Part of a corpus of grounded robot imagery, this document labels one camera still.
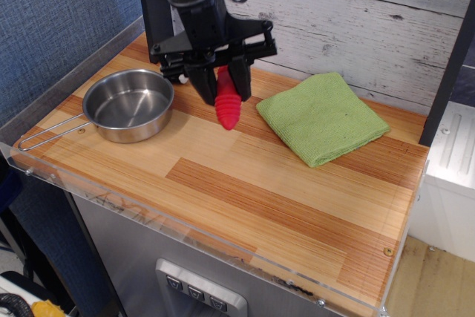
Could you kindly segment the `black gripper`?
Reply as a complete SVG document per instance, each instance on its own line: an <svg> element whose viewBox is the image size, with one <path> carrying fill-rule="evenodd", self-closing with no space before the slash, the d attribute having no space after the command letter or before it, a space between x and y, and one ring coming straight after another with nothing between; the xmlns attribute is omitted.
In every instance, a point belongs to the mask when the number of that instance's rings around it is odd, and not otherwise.
<svg viewBox="0 0 475 317"><path fill-rule="evenodd" d="M184 30L155 42L150 54L168 78L184 74L207 105L214 106L217 81L213 68L228 71L243 102L252 95L250 65L277 53L271 21L238 19L225 0L167 0Z"/></svg>

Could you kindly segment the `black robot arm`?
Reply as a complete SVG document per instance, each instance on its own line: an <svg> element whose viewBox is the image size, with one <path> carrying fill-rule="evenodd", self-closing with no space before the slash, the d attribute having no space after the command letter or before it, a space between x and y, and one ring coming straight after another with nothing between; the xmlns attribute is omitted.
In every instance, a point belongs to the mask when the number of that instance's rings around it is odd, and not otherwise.
<svg viewBox="0 0 475 317"><path fill-rule="evenodd" d="M250 67L256 59L277 53L268 20L238 19L225 0L167 0L174 7L184 30L156 42L150 53L156 56L162 74L171 81L189 79L203 101L215 104L215 68L226 67L243 101L251 96Z"/></svg>

